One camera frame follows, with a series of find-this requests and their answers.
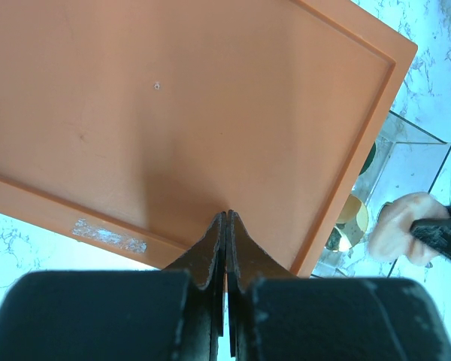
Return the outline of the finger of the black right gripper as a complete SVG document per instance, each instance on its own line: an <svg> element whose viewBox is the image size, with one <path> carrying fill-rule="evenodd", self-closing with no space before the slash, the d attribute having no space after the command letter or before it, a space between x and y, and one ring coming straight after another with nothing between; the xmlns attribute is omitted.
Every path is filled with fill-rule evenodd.
<svg viewBox="0 0 451 361"><path fill-rule="evenodd" d="M411 235L451 261L451 205L448 219L421 219L413 222Z"/></svg>

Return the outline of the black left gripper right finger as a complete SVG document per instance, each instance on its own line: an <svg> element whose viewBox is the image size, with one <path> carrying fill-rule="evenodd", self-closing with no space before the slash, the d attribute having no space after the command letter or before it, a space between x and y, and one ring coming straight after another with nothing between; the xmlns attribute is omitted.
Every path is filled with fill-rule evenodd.
<svg viewBox="0 0 451 361"><path fill-rule="evenodd" d="M298 278L228 212L231 355L237 360L451 360L437 308L403 278Z"/></svg>

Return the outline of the clear drawer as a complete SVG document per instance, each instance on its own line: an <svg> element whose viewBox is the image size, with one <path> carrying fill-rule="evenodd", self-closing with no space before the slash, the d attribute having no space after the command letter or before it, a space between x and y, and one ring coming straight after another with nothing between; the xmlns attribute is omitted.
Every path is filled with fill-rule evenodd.
<svg viewBox="0 0 451 361"><path fill-rule="evenodd" d="M390 203L408 193L430 192L451 151L451 143L389 112L375 142L370 168L359 175L350 194L364 202L369 215L363 239L346 252L323 249L312 277L388 277L394 262L377 262L368 241L379 216Z"/></svg>

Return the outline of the dark green round compact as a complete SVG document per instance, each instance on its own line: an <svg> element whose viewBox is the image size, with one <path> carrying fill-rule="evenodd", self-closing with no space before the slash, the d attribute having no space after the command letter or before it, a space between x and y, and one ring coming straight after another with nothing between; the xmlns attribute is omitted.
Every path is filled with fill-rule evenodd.
<svg viewBox="0 0 451 361"><path fill-rule="evenodd" d="M377 152L377 146L376 146L375 143L373 143L373 145L372 145L372 147L370 149L370 152L369 152L369 154L368 154L368 156L367 156L367 158L366 158L366 160L365 160L365 162L364 162L364 164L362 166L362 169L361 169L361 171L359 173L360 175L364 174L370 168L372 162L374 161L374 157L376 155L376 152Z"/></svg>

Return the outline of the pink powder puff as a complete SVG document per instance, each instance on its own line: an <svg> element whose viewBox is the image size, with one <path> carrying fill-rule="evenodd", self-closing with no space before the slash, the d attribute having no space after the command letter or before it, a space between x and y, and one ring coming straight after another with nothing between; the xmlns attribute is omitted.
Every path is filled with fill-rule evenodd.
<svg viewBox="0 0 451 361"><path fill-rule="evenodd" d="M370 234L368 252L379 262L392 262L406 256L417 266L427 265L438 252L410 233L413 222L421 219L448 219L445 206L428 193L411 193L385 207Z"/></svg>

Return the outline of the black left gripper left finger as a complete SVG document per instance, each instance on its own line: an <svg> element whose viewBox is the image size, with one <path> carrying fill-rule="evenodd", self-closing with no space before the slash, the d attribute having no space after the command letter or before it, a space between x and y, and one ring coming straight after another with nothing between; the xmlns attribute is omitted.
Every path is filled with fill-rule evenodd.
<svg viewBox="0 0 451 361"><path fill-rule="evenodd" d="M215 360L226 216L160 271L51 271L0 307L0 360Z"/></svg>

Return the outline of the orange drawer box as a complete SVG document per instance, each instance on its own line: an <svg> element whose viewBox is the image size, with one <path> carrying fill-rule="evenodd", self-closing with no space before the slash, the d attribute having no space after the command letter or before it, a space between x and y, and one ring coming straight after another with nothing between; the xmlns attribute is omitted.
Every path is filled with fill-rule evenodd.
<svg viewBox="0 0 451 361"><path fill-rule="evenodd" d="M416 52L351 1L0 1L0 213L162 268L234 210L307 276Z"/></svg>

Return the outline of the gold lid cream jar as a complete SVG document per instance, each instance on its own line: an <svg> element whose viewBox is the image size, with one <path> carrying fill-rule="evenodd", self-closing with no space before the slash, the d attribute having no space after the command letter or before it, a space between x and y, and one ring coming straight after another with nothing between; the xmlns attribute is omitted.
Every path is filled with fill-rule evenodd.
<svg viewBox="0 0 451 361"><path fill-rule="evenodd" d="M332 252L346 252L365 236L369 215L363 201L350 194L325 244Z"/></svg>

